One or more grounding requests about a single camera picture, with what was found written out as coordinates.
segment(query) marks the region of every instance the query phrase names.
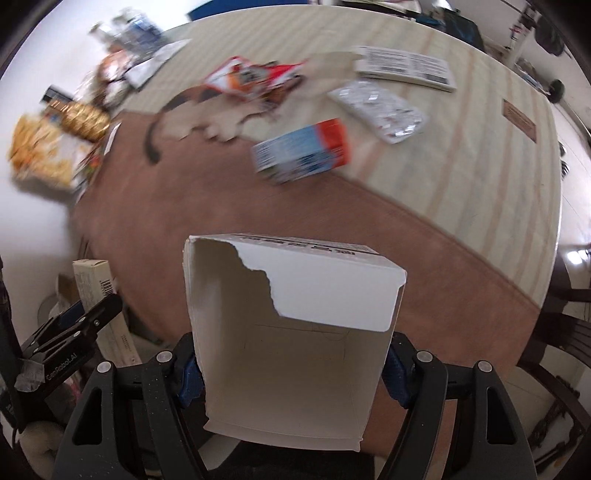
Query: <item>white box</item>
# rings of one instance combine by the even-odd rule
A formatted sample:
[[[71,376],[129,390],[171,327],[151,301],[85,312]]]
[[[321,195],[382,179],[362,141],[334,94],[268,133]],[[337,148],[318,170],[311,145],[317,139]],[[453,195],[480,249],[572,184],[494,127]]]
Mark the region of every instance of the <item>white box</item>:
[[[359,46],[356,51],[362,57],[355,60],[355,71],[362,77],[416,83],[446,92],[457,89],[445,60],[391,48]]]
[[[192,236],[183,264],[205,429],[359,451],[406,272],[359,245],[251,234]]]
[[[74,278],[84,311],[115,292],[113,277],[107,260],[76,260],[72,262]],[[131,338],[123,313],[120,313],[99,331],[96,344],[102,355],[116,367],[140,364],[134,340]]]

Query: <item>screw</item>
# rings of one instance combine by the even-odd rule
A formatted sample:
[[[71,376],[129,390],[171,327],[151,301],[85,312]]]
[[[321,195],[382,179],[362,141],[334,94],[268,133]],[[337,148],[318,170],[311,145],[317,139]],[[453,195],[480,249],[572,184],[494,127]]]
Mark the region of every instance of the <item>screw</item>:
[[[427,364],[433,360],[433,355],[431,354],[431,352],[421,350],[420,352],[417,352],[417,360],[423,362],[424,364]]]
[[[99,371],[99,373],[105,374],[111,370],[111,362],[101,362],[99,363],[99,366],[96,367],[96,369]]]
[[[484,373],[492,372],[492,365],[486,360],[480,360],[478,362],[478,370]]]
[[[158,360],[158,362],[161,364],[165,364],[166,362],[170,362],[172,360],[172,358],[173,358],[173,353],[169,352],[168,350],[160,352],[158,355],[156,355],[156,360]]]

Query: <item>silver blister pack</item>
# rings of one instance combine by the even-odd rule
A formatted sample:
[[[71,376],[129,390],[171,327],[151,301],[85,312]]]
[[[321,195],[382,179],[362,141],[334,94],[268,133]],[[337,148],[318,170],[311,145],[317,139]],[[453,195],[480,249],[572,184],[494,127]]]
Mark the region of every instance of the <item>silver blister pack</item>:
[[[390,144],[414,135],[427,123],[427,117],[406,100],[367,80],[353,80],[328,95]]]

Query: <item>floor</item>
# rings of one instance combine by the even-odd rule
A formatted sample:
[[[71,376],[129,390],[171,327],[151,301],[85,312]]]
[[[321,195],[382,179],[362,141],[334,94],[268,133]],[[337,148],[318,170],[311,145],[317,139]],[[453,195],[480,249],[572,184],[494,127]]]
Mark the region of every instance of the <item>floor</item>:
[[[565,255],[591,243],[591,158],[587,141],[560,106],[553,106],[554,122],[559,141],[566,154],[563,160],[569,166],[569,173],[563,180],[563,205],[558,253]],[[588,288],[591,277],[589,263],[573,265],[565,260],[574,288]],[[585,304],[569,303],[565,313],[580,319],[585,315]],[[548,347],[542,361],[554,375],[560,375],[576,386],[583,373],[582,365],[570,355]],[[548,411],[553,399],[532,377],[515,367],[506,379],[506,388],[515,405],[526,434],[529,434]]]

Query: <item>chair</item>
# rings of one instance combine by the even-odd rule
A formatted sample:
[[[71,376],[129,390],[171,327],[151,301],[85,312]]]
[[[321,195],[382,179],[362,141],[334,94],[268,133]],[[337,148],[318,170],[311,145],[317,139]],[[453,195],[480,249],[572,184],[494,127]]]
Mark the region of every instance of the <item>chair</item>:
[[[551,345],[571,354],[591,368],[591,323],[562,313],[569,301],[591,303],[591,289],[571,288],[564,260],[557,255],[548,295],[517,366],[534,377],[570,414],[574,427],[569,443],[574,445],[580,434],[586,432],[584,441],[588,444],[591,442],[591,416],[579,403],[576,393],[540,365],[546,347]],[[581,450],[583,443],[581,442],[577,452]],[[580,452],[577,454],[577,452],[569,459],[556,479],[576,480],[583,478],[583,475],[587,478],[589,470],[584,468],[586,465],[584,462],[589,461],[588,451],[586,455],[581,455]],[[537,465],[540,467],[539,470],[542,470],[543,465],[547,465],[549,461],[551,459],[546,458],[539,463]]]

